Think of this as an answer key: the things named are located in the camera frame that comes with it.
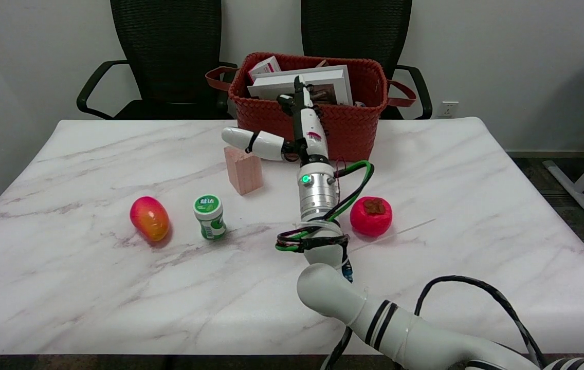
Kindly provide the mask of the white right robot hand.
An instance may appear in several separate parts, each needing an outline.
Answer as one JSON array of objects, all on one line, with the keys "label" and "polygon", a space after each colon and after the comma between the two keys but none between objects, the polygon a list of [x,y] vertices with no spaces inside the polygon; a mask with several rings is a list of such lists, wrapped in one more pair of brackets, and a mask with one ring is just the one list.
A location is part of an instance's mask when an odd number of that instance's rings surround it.
[{"label": "white right robot hand", "polygon": [[292,140],[265,131],[252,132],[235,127],[224,128],[222,140],[245,154],[253,154],[267,161],[292,162],[287,156],[296,155],[301,166],[314,162],[329,164],[325,130],[318,117],[317,106],[312,101],[311,85],[302,75],[297,75],[294,93],[278,96],[277,102],[283,112],[293,119]]}]

